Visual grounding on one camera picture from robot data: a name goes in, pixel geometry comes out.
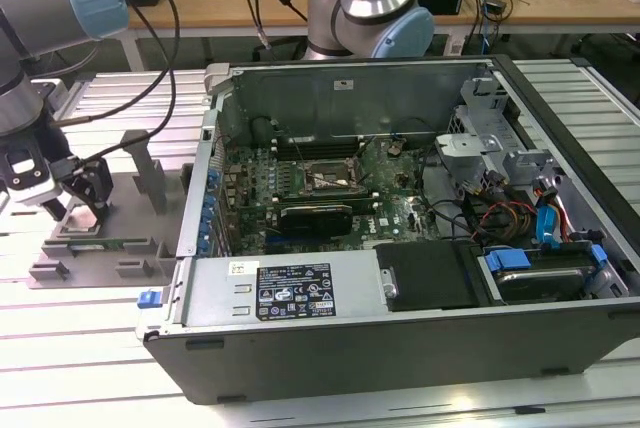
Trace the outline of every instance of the motherboard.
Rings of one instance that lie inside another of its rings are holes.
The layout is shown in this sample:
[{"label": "motherboard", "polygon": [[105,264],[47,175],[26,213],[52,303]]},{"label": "motherboard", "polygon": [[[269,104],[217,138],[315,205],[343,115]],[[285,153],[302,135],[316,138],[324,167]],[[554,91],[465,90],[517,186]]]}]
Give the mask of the motherboard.
[{"label": "motherboard", "polygon": [[404,149],[405,142],[370,139],[347,157],[298,147],[287,153],[228,147],[221,204],[231,251],[360,250],[439,238],[419,197],[423,150]]}]

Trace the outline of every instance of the green circuit board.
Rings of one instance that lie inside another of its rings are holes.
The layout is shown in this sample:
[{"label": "green circuit board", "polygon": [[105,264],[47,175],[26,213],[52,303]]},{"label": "green circuit board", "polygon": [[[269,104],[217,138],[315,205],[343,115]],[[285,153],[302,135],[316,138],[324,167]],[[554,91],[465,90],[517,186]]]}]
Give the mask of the green circuit board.
[{"label": "green circuit board", "polygon": [[[392,144],[391,139],[374,140],[355,162],[281,161],[264,148],[228,150],[227,206],[239,221],[234,254],[360,250],[380,242],[438,239],[436,224],[426,215],[415,189],[421,151],[406,150],[390,156]],[[349,190],[338,185],[347,172],[358,179]],[[282,207],[314,203],[352,206],[351,232],[330,239],[282,236],[276,221]]]}]

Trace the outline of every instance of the desk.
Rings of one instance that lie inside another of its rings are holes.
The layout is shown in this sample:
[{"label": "desk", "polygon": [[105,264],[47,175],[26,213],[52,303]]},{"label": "desk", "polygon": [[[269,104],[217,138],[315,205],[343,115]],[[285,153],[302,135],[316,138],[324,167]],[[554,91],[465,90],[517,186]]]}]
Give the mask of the desk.
[{"label": "desk", "polygon": [[[180,13],[182,36],[255,36],[245,0],[175,0]],[[292,0],[302,12],[307,0]],[[260,0],[267,35],[304,36],[304,22],[277,0]],[[460,14],[436,17],[436,34],[449,35],[445,54],[459,55],[475,19],[474,0],[463,0]],[[167,0],[144,8],[145,16],[162,38],[173,36],[173,18]],[[511,17],[500,27],[501,33],[569,34],[626,33],[640,31],[640,5],[627,0],[514,0]],[[132,13],[129,30],[118,38],[123,44],[132,71],[144,69],[137,40],[150,35]]]}]

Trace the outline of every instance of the warning label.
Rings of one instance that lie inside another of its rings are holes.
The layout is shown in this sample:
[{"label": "warning label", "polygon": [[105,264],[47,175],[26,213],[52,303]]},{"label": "warning label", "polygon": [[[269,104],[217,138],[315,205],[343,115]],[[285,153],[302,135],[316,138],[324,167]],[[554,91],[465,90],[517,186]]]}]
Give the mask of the warning label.
[{"label": "warning label", "polygon": [[331,265],[258,268],[256,316],[260,321],[336,316]]}]

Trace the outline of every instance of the white paper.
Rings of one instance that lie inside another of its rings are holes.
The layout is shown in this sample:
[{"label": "white paper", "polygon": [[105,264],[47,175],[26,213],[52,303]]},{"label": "white paper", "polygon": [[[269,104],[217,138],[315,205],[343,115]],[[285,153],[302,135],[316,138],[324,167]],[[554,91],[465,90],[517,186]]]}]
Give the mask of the white paper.
[{"label": "white paper", "polygon": [[259,261],[232,261],[229,263],[229,276],[255,275],[259,267]]}]

